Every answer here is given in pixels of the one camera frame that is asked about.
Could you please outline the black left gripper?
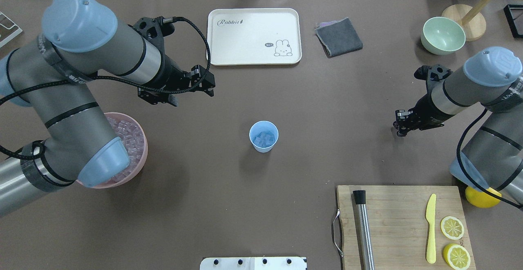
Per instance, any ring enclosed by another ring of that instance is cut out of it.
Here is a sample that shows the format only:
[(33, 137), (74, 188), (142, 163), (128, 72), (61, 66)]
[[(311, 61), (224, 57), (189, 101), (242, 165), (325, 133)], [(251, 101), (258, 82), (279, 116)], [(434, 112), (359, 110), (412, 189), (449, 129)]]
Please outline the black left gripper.
[(216, 84), (214, 75), (209, 71), (210, 65), (205, 67), (195, 65), (190, 71), (184, 71), (165, 54), (164, 38), (174, 33), (174, 23), (178, 21), (186, 22), (198, 32), (204, 41), (207, 54), (210, 54), (207, 39), (201, 30), (185, 17), (142, 17), (133, 25), (133, 28), (145, 40), (151, 42), (159, 50), (161, 57), (159, 73), (153, 78), (152, 82), (147, 82), (144, 87), (138, 88), (138, 97), (152, 105), (162, 103), (177, 106), (178, 101), (175, 95), (185, 92), (201, 91), (210, 97), (214, 96)]

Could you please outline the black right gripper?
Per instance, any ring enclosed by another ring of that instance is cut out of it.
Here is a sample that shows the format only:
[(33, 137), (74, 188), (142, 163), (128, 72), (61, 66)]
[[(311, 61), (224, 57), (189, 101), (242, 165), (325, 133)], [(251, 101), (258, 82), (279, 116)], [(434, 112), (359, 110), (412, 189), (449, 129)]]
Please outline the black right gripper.
[(443, 123), (453, 115), (447, 114), (436, 107), (431, 98), (431, 92), (435, 87), (443, 86), (445, 79), (452, 73), (452, 70), (442, 65), (423, 65), (419, 67), (413, 73), (413, 76), (416, 79), (425, 81), (427, 93), (417, 101), (413, 108), (407, 111), (395, 111), (394, 128), (396, 130), (401, 128), (411, 132), (417, 129), (427, 130), (442, 127)]

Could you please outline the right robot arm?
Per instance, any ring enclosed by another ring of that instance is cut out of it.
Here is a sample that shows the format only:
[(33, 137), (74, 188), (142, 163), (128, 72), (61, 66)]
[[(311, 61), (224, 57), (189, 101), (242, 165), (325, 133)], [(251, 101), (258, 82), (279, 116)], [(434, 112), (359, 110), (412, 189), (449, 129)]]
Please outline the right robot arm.
[(396, 110), (399, 137), (443, 124), (474, 104), (484, 110), (465, 129), (456, 147), (450, 173), (479, 192), (489, 188), (496, 199), (522, 209), (522, 62), (509, 49), (485, 48), (452, 71), (423, 65), (413, 76), (423, 80), (426, 94), (409, 110)]

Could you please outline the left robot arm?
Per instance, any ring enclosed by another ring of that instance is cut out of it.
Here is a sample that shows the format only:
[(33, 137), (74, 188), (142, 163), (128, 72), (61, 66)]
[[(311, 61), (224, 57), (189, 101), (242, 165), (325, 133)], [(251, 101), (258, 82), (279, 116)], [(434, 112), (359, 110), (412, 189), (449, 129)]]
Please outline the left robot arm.
[(88, 82), (134, 86), (150, 104), (175, 106), (175, 95), (189, 91), (214, 95), (209, 65), (184, 71), (165, 54), (177, 21), (189, 22), (142, 17), (131, 26), (95, 0), (53, 0), (35, 41), (1, 60), (1, 103), (34, 108), (50, 134), (15, 152), (1, 147), (1, 216), (75, 181), (100, 185), (129, 165)]

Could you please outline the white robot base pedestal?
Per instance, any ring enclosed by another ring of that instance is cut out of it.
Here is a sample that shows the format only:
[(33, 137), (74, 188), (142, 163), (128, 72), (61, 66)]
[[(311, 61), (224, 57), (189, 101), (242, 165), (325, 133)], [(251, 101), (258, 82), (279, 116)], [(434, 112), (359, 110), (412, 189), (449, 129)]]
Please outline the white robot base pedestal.
[(200, 270), (307, 270), (305, 257), (208, 257)]

